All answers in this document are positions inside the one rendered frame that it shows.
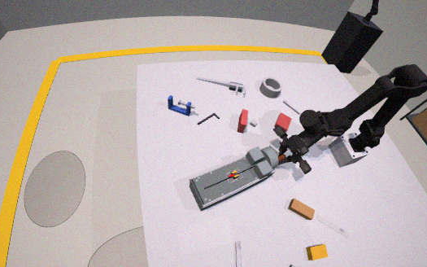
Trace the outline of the yellow-orange block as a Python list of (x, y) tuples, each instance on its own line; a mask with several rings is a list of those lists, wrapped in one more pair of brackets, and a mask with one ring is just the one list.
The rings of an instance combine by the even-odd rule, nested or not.
[(328, 252), (326, 249), (325, 244), (323, 245), (317, 245), (314, 247), (307, 247), (307, 255), (308, 260), (317, 260), (321, 258), (328, 257)]

